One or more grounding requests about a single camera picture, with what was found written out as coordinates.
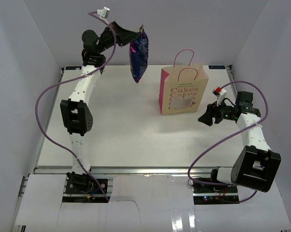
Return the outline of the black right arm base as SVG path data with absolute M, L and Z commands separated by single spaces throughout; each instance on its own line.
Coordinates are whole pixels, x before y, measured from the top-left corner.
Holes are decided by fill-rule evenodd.
M 237 187 L 214 186 L 193 182 L 188 179 L 188 186 L 193 190 L 194 205 L 237 204 Z

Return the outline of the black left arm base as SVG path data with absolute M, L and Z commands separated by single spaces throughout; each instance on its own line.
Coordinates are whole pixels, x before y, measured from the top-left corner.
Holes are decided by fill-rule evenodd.
M 75 184 L 67 178 L 63 193 L 63 200 L 70 203 L 107 203 L 104 194 L 107 195 L 109 180 L 105 178 L 98 179 L 103 191 L 97 183 L 89 180 L 87 185 Z

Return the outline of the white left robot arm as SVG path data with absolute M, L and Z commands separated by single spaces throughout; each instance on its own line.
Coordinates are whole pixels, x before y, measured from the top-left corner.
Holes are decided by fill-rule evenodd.
M 102 75 L 102 65 L 106 62 L 102 52 L 114 45 L 125 46 L 140 37 L 140 32 L 124 29 L 115 21 L 99 36 L 91 29 L 82 34 L 83 77 L 69 98 L 61 101 L 60 111 L 74 153 L 72 170 L 67 173 L 67 177 L 76 180 L 76 187 L 83 193 L 89 192 L 93 187 L 93 181 L 86 174 L 91 170 L 87 157 L 86 133 L 93 126 L 93 116 L 88 107 L 89 99 L 96 81 Z

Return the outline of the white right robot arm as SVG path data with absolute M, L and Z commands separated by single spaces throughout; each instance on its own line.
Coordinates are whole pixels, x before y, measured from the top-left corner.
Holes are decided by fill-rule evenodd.
M 261 114 L 259 109 L 253 107 L 253 94 L 240 91 L 235 105 L 228 106 L 224 102 L 226 93 L 223 88 L 214 89 L 213 94 L 217 100 L 207 105 L 206 112 L 198 121 L 208 126 L 219 124 L 224 119 L 234 121 L 241 130 L 244 148 L 233 167 L 219 167 L 212 171 L 209 188 L 219 193 L 225 189 L 226 184 L 231 184 L 268 192 L 281 163 L 281 156 L 271 150 L 262 127 L 256 125 Z

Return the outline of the purple snack bag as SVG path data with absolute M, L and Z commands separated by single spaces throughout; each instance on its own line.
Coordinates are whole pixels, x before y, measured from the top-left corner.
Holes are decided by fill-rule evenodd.
M 149 40 L 144 25 L 139 28 L 139 36 L 129 46 L 130 71 L 135 83 L 139 83 L 148 67 Z

